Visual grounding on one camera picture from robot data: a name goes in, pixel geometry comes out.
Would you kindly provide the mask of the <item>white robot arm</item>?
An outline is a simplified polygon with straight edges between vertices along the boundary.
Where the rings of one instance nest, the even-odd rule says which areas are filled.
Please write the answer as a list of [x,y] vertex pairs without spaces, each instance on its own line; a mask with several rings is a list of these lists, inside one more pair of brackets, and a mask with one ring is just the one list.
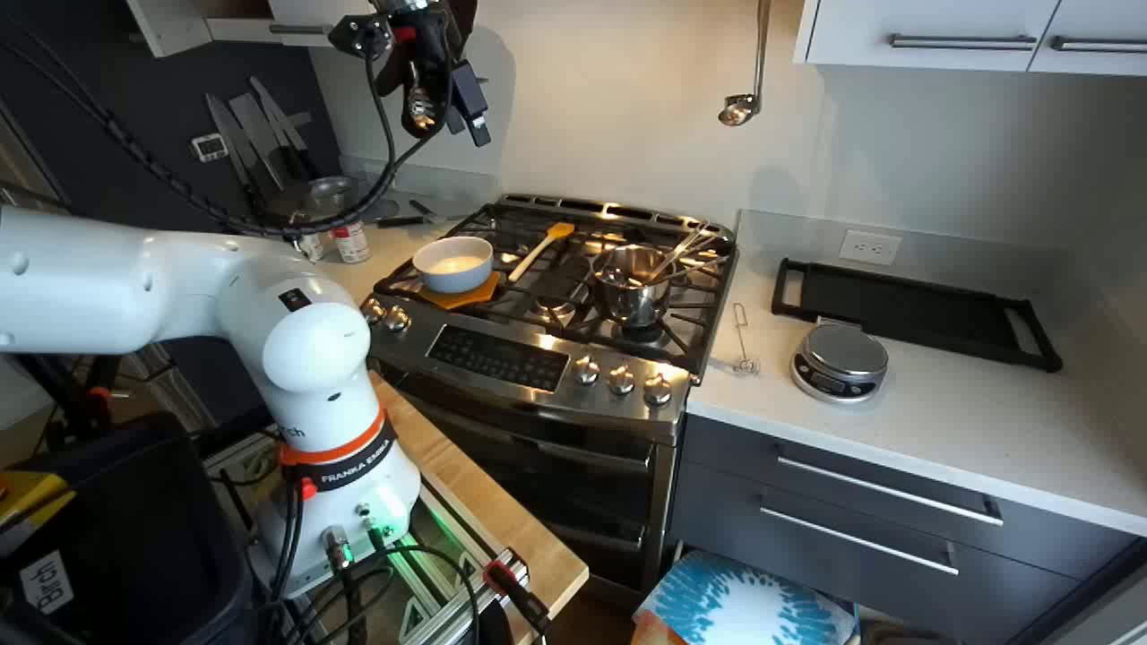
[[138,230],[0,211],[0,340],[12,354],[131,354],[219,337],[281,427],[281,499],[257,525],[267,583],[287,594],[409,531],[419,465],[374,391],[368,323],[284,230]]

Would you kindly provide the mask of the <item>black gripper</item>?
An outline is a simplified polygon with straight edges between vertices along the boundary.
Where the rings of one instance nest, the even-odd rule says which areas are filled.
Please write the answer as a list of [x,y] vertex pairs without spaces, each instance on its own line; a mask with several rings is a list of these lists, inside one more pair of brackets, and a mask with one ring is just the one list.
[[477,0],[368,0],[368,10],[331,28],[331,44],[374,64],[376,98],[402,92],[409,138],[447,130],[489,149],[489,98],[468,60],[474,18]]

